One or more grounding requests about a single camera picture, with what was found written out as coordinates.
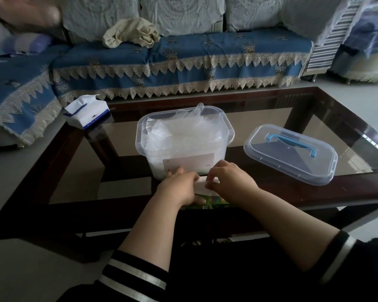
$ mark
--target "clear plastic storage box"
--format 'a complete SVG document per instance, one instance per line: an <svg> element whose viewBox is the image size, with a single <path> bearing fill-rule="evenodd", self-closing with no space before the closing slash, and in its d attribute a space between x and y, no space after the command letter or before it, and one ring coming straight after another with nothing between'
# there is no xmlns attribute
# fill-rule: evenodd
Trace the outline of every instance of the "clear plastic storage box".
<svg viewBox="0 0 378 302"><path fill-rule="evenodd" d="M234 139L234 129L226 114L220 108L203 106L202 104L201 108L199 106L150 113L142 117L138 122L136 149L147 158L155 178L164 179L166 170L172 170L177 166L182 166L187 171L195 170L200 175L207 174L214 164L225 158L227 145ZM156 120L161 120L161 123L168 125L169 120L173 120L176 115L184 113L200 116L203 121L202 125L199 123L196 127L190 127L187 122L183 122L186 123L185 127L176 127L176 131L180 131L183 135L188 135L184 142L181 144L176 144L175 142L171 146L168 145L166 140L165 147L161 146L161 149L158 147L159 150L152 150L151 144L148 144L150 140L149 132L151 133ZM217 130L217 137L214 136L213 139L205 137L207 135L207 125L203 124L208 123L212 123L213 128Z"/></svg>
<svg viewBox="0 0 378 302"><path fill-rule="evenodd" d="M328 184L337 164L329 144L271 124L256 128L243 148L249 157L312 185Z"/></svg>

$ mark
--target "lid handle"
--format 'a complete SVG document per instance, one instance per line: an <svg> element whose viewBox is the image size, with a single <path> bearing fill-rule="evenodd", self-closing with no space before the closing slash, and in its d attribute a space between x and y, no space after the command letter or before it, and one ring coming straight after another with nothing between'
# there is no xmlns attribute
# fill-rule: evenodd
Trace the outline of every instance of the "lid handle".
<svg viewBox="0 0 378 302"><path fill-rule="evenodd" d="M295 139L289 138L289 137L285 137L285 136L282 136L280 134L268 134L265 139L266 139L267 142L270 142L273 138L277 138L280 141L282 141L282 142L284 142L287 145L292 146L292 147L300 147L300 148L309 149L311 151L310 157L311 158L316 157L317 150L316 150L315 147L313 147L311 145L307 145L307 144L302 143L298 140L295 140Z"/></svg>

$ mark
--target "glass coffee table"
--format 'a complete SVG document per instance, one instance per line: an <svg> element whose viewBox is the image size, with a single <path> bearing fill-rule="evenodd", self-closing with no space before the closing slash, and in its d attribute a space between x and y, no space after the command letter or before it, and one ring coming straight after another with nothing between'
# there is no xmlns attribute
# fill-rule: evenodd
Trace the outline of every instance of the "glass coffee table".
<svg viewBox="0 0 378 302"><path fill-rule="evenodd" d="M83 131L65 124L0 211L0 239L22 238L81 262L116 248L159 181L135 148L144 115L198 103L226 112L235 138L226 160L258 185L338 228L361 225L378 212L378 132L317 87L230 91L152 100L110 102L111 116ZM332 145L335 177L312 186L252 160L243 151L250 133L275 124ZM337 207L346 207L339 211ZM262 231L234 207L183 210L176 243Z"/></svg>

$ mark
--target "blurred hand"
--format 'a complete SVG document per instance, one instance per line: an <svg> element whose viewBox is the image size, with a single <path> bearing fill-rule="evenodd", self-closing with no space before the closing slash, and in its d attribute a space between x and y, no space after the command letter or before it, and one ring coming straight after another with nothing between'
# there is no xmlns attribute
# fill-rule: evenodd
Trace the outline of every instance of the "blurred hand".
<svg viewBox="0 0 378 302"><path fill-rule="evenodd" d="M171 201L180 207L184 205L205 204L206 200L195 195L193 184L199 180L196 172L185 172L182 167L178 167L176 172L167 173L166 179L157 187L156 196L167 201Z"/></svg>
<svg viewBox="0 0 378 302"><path fill-rule="evenodd" d="M213 182L218 177L220 183ZM247 200L254 199L261 191L247 172L236 164L225 160L218 161L209 171L206 188L217 192L227 202L241 207Z"/></svg>

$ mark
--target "plastic bag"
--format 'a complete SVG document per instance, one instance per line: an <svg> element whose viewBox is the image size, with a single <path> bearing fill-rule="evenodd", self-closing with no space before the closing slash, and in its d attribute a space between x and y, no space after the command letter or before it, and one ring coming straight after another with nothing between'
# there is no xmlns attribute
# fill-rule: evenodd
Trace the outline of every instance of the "plastic bag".
<svg viewBox="0 0 378 302"><path fill-rule="evenodd" d="M221 129L221 119L202 116L200 103L191 111L179 110L165 120L148 118L146 121L145 149L159 151L174 148L200 148L209 143L223 141L227 136Z"/></svg>

